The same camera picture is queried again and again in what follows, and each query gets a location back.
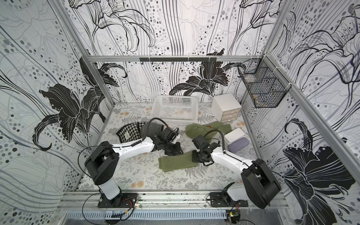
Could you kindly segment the green knitted scarf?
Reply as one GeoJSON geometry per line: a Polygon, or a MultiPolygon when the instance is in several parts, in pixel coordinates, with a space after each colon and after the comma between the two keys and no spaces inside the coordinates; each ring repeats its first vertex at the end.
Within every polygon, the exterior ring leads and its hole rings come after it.
{"type": "Polygon", "coordinates": [[[199,163],[193,162],[191,151],[178,156],[160,157],[158,163],[159,169],[165,173],[199,166],[199,163]]]}
{"type": "Polygon", "coordinates": [[[207,132],[213,129],[217,129],[221,131],[224,135],[232,131],[230,124],[224,124],[219,121],[214,121],[212,123],[204,124],[204,125],[197,123],[189,124],[186,126],[185,134],[187,137],[194,139],[198,136],[204,136],[207,132]]]}

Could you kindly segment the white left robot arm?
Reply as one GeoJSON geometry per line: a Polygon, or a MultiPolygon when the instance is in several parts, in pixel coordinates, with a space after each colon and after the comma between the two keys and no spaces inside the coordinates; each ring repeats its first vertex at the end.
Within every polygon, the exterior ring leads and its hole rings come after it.
{"type": "Polygon", "coordinates": [[[157,134],[127,143],[110,144],[105,141],[96,147],[85,161],[84,166],[94,184],[99,187],[102,198],[118,199],[122,197],[122,191],[113,177],[118,162],[160,150],[163,150],[167,156],[182,155],[183,151],[178,138],[178,129],[166,127],[157,134]]]}

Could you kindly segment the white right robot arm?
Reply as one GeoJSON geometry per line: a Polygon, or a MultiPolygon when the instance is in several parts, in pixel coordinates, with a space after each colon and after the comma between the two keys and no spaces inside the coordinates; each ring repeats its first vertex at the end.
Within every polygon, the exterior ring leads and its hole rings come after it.
{"type": "Polygon", "coordinates": [[[241,177],[242,183],[232,182],[220,193],[211,194],[212,207],[246,207],[247,201],[260,209],[271,205],[280,192],[281,186],[267,164],[260,158],[256,160],[239,157],[225,149],[220,142],[209,143],[204,137],[192,140],[196,150],[192,160],[204,166],[220,164],[241,177]]]}

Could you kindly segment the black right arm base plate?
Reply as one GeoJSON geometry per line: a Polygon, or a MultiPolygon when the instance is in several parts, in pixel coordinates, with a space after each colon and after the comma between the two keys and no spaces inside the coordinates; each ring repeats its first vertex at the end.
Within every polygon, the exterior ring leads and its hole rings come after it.
{"type": "Polygon", "coordinates": [[[248,207],[247,200],[233,200],[223,192],[210,192],[210,204],[213,208],[221,207],[248,207]]]}

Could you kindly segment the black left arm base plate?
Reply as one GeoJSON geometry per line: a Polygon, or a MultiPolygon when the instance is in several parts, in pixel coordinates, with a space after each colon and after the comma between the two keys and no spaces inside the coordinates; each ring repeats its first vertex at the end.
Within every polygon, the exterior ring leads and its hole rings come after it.
{"type": "Polygon", "coordinates": [[[136,204],[138,193],[119,193],[114,199],[109,200],[105,194],[101,194],[98,208],[133,208],[136,204]]]}

